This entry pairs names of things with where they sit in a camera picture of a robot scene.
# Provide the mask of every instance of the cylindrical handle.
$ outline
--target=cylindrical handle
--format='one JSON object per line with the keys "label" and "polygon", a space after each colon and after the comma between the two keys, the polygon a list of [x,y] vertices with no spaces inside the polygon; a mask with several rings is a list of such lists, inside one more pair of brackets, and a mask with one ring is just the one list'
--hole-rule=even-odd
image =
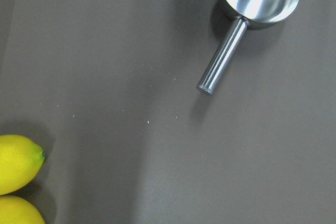
{"label": "cylindrical handle", "polygon": [[225,67],[235,51],[239,41],[243,37],[247,29],[247,21],[243,18],[236,18],[226,35],[226,38],[217,48],[213,58],[211,59],[207,69],[205,70],[197,89],[205,94],[213,94],[214,88],[222,76]]}

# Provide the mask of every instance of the lemon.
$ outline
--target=lemon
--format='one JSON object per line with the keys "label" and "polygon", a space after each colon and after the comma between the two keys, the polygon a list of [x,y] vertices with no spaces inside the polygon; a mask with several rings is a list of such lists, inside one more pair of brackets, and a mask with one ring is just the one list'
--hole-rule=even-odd
{"label": "lemon", "polygon": [[40,170],[44,157],[42,148],[27,137],[0,136],[0,195],[28,184]]}
{"label": "lemon", "polygon": [[1,224],[45,224],[39,211],[28,201],[13,195],[0,196]]}

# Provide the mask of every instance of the yellow fruit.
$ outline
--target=yellow fruit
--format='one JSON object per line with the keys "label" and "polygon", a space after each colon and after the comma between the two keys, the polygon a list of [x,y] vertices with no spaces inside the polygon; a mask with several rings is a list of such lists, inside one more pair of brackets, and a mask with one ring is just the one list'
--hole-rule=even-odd
{"label": "yellow fruit", "polygon": [[28,201],[13,195],[0,196],[1,224],[45,224],[39,211]]}
{"label": "yellow fruit", "polygon": [[28,184],[40,170],[44,157],[42,148],[29,138],[0,136],[0,195]]}

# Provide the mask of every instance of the gray table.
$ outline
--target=gray table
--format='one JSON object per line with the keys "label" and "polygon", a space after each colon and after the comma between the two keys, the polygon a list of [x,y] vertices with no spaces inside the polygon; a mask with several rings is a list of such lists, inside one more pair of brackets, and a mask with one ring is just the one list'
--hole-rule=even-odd
{"label": "gray table", "polygon": [[47,152],[47,223],[335,223],[335,0],[248,31],[196,90],[217,0],[0,0],[0,133]]}

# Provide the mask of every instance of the ice scoop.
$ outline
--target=ice scoop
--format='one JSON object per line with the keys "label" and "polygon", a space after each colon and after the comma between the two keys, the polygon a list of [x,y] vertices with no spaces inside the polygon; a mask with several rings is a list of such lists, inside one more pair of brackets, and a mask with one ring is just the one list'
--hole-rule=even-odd
{"label": "ice scoop", "polygon": [[226,38],[217,48],[197,89],[213,94],[246,29],[263,29],[286,19],[299,0],[219,0],[226,16],[232,19]]}

